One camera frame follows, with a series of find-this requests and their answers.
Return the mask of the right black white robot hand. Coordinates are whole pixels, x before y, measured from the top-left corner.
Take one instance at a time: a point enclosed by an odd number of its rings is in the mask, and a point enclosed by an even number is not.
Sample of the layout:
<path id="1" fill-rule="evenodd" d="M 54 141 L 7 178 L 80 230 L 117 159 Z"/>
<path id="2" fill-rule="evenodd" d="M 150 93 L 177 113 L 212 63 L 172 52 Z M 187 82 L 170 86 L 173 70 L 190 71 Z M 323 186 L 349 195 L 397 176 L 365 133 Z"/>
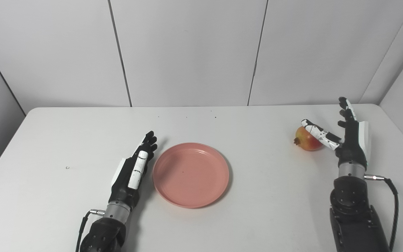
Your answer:
<path id="1" fill-rule="evenodd" d="M 339 105 L 341 107 L 339 114 L 343 120 L 337 124 L 345 129 L 344 138 L 324 130 L 307 119 L 301 121 L 301 126 L 321 144 L 335 152 L 339 165 L 351 162 L 367 169 L 371 152 L 369 122 L 357 119 L 351 102 L 344 96 L 339 97 Z"/>

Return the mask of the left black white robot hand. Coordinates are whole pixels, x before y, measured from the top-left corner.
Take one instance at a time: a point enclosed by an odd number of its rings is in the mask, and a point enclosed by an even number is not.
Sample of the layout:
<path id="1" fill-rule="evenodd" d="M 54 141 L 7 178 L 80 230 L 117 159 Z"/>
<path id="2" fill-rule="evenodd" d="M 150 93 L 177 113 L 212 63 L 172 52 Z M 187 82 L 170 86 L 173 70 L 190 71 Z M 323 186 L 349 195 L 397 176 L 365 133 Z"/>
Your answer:
<path id="1" fill-rule="evenodd" d="M 148 164 L 157 150 L 157 137 L 149 131 L 133 155 L 123 159 L 117 169 L 108 202 L 122 203 L 133 210 L 140 199 L 139 187 L 148 170 Z"/>

